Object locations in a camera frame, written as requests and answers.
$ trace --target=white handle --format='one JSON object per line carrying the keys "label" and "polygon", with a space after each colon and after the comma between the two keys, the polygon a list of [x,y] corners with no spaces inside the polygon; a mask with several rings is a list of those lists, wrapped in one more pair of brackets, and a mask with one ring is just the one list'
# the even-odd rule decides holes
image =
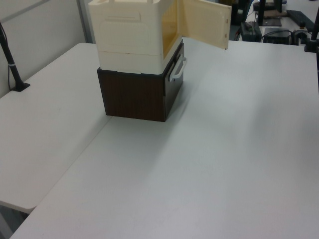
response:
{"label": "white handle", "polygon": [[[178,79],[179,77],[181,77],[181,75],[183,74],[184,68],[186,66],[186,63],[187,63],[187,58],[183,57],[183,55],[181,54],[176,62],[174,69],[172,70],[169,76],[169,81],[172,81],[173,79]],[[183,66],[181,67],[179,73],[176,74],[181,64],[183,64]]]}

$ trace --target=cable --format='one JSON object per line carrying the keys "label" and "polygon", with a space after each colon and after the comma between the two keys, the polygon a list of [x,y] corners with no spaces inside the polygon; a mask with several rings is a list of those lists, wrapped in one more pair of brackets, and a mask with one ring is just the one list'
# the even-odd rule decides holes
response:
{"label": "cable", "polygon": [[253,14],[254,13],[254,11],[252,11],[249,15],[247,15],[247,17],[246,17],[246,19],[245,19],[245,21],[247,20],[247,18],[251,15],[251,14]]}
{"label": "cable", "polygon": [[8,66],[8,86],[9,86],[9,90],[11,91],[11,87],[10,87],[10,66]]}
{"label": "cable", "polygon": [[279,33],[279,32],[290,32],[290,35],[293,33],[292,31],[289,31],[289,30],[272,31],[272,32],[268,32],[267,34],[263,35],[261,37],[261,39],[264,39],[265,36],[273,35],[273,34],[276,34],[276,33]]}

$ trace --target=plastic storage box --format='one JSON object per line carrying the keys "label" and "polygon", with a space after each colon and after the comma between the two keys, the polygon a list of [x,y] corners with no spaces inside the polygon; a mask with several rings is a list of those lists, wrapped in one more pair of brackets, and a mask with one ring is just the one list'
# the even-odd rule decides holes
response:
{"label": "plastic storage box", "polygon": [[182,35],[228,47],[230,6],[205,0],[93,0],[89,10],[102,70],[162,74]]}

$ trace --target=white table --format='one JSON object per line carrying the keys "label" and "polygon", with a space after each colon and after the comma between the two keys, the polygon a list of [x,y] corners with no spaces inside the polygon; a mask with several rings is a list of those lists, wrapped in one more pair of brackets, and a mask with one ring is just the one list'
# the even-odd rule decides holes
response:
{"label": "white table", "polygon": [[[255,13],[253,12],[253,3],[250,6],[248,14],[249,15],[246,19],[246,22],[255,21]],[[315,22],[317,11],[319,7],[319,1],[309,1],[309,0],[287,0],[287,4],[283,4],[283,11],[286,10],[297,10],[302,11],[311,21]],[[281,27],[278,26],[260,26],[260,31],[262,35],[265,33],[266,27],[275,27],[275,28],[287,28],[290,31],[300,30],[299,26],[289,17],[282,17],[281,18]]]}
{"label": "white table", "polygon": [[0,205],[30,213],[106,124],[96,54],[78,44],[0,99]]}
{"label": "white table", "polygon": [[319,237],[316,55],[184,42],[168,120],[111,118],[12,239]]}

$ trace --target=box door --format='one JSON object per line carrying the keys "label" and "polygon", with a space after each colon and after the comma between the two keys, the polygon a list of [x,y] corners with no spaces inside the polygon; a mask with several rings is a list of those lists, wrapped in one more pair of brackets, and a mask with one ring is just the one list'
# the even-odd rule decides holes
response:
{"label": "box door", "polygon": [[228,48],[231,7],[205,0],[178,1],[178,32],[220,48]]}

